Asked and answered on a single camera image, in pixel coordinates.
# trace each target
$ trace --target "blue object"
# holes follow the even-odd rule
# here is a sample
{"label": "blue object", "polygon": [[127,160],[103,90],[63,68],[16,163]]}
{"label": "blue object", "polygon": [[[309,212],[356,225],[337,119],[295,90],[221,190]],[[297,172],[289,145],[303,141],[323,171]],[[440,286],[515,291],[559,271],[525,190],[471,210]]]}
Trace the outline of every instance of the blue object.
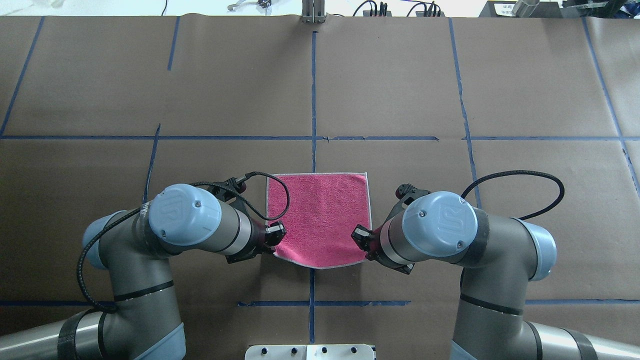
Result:
{"label": "blue object", "polygon": [[449,360],[477,360],[455,341],[451,340],[451,356]]}
{"label": "blue object", "polygon": [[220,202],[210,192],[188,184],[164,189],[151,202],[149,225],[162,240],[192,246],[216,232],[222,219]]}
{"label": "blue object", "polygon": [[465,250],[476,238],[478,221],[471,205],[452,192],[435,192],[404,211],[402,229],[409,244],[436,258]]}
{"label": "blue object", "polygon": [[136,357],[135,360],[180,360],[187,354],[184,339],[184,323],[168,333],[154,346]]}
{"label": "blue object", "polygon": [[551,268],[554,267],[557,260],[557,249],[554,237],[542,226],[530,224],[524,222],[518,218],[519,221],[527,229],[533,243],[536,244],[536,253],[538,254],[538,266],[536,267],[536,273],[529,281],[538,281],[546,278],[551,273]]}
{"label": "blue object", "polygon": [[[107,215],[103,218],[99,218],[98,220],[92,222],[91,225],[89,225],[84,231],[84,235],[82,237],[82,247],[84,248],[86,244],[88,244],[89,241],[91,241],[91,239],[93,239],[96,235],[98,235],[98,233],[101,232],[105,226],[107,226],[107,223],[109,222],[109,220],[111,220],[111,218],[123,212],[125,212],[125,210],[116,211],[111,215]],[[89,252],[87,252],[86,257],[89,259],[89,263],[93,265],[94,268],[107,270],[107,267],[104,266],[104,264],[102,263],[102,260],[100,260],[99,247],[100,247],[100,240],[96,241],[95,244],[93,244],[93,246],[89,249]]]}

